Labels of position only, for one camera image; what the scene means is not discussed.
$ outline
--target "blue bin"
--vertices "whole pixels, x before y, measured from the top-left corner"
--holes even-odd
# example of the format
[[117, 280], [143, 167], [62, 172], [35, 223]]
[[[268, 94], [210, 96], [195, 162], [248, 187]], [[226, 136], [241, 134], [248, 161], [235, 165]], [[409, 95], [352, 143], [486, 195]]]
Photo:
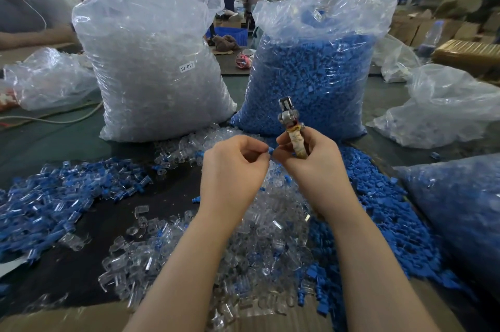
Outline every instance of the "blue bin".
[[[236, 43], [239, 46], [247, 46], [248, 45], [248, 30], [243, 28], [227, 28], [224, 26], [216, 26], [215, 27], [216, 34], [219, 36], [225, 36], [226, 34], [233, 36], [236, 40]], [[210, 29], [207, 31], [206, 36], [208, 38], [211, 37]]]

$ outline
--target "water bottle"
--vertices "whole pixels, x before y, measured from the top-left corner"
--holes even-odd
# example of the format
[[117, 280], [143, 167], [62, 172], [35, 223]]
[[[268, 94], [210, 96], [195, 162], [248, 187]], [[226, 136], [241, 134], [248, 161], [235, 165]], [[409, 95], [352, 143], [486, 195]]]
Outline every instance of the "water bottle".
[[426, 33], [426, 38], [423, 43], [418, 47], [416, 55], [420, 58], [430, 58], [430, 55], [434, 52], [441, 39], [442, 28], [445, 22], [443, 20], [437, 20], [434, 25]]

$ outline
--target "brown cloth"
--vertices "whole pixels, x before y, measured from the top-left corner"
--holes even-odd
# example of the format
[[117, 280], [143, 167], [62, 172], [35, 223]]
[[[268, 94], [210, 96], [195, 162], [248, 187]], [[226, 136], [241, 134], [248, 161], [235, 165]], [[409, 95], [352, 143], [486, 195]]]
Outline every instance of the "brown cloth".
[[216, 45], [216, 51], [235, 51], [240, 49], [234, 37], [228, 34], [224, 37], [214, 36], [212, 37], [212, 41]]

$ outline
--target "white cable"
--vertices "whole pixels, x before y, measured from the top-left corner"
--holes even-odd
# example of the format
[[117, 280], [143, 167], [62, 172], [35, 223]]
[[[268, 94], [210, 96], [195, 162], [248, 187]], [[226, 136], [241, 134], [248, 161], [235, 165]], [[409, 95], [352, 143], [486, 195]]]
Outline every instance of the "white cable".
[[43, 30], [46, 30], [46, 29], [47, 29], [47, 22], [45, 21], [45, 19], [43, 18], [43, 16], [42, 16], [42, 15], [41, 15], [41, 14], [40, 14], [40, 13], [39, 13], [36, 9], [34, 9], [34, 8], [32, 7], [32, 5], [31, 5], [31, 4], [29, 4], [26, 0], [22, 0], [22, 1], [23, 1], [24, 3], [26, 3], [26, 5], [27, 5], [29, 8], [31, 8], [33, 11], [35, 11], [35, 12], [38, 14], [38, 16], [40, 16], [40, 17], [41, 17], [41, 19], [42, 19], [43, 23], [45, 24], [45, 27], [43, 28]]
[[88, 117], [91, 117], [93, 114], [97, 112], [99, 108], [103, 106], [103, 102], [100, 102], [96, 108], [94, 108], [92, 111], [90, 111], [88, 114], [85, 116], [80, 117], [79, 119], [76, 120], [69, 120], [69, 121], [52, 121], [52, 120], [45, 120], [45, 119], [37, 119], [36, 117], [29, 117], [29, 116], [2, 116], [0, 117], [1, 120], [6, 120], [6, 119], [25, 119], [25, 120], [33, 120], [33, 121], [42, 121], [44, 123], [50, 123], [50, 124], [72, 124], [76, 123], [82, 120], [85, 120]]

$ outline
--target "label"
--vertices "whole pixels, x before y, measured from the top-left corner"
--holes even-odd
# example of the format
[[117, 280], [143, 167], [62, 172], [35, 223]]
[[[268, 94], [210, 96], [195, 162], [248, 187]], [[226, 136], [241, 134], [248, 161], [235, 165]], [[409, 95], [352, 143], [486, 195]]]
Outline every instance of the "label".
[[181, 73], [185, 71], [189, 71], [195, 67], [195, 62], [194, 61], [189, 61], [187, 64], [184, 64], [182, 66], [179, 66], [179, 71]]

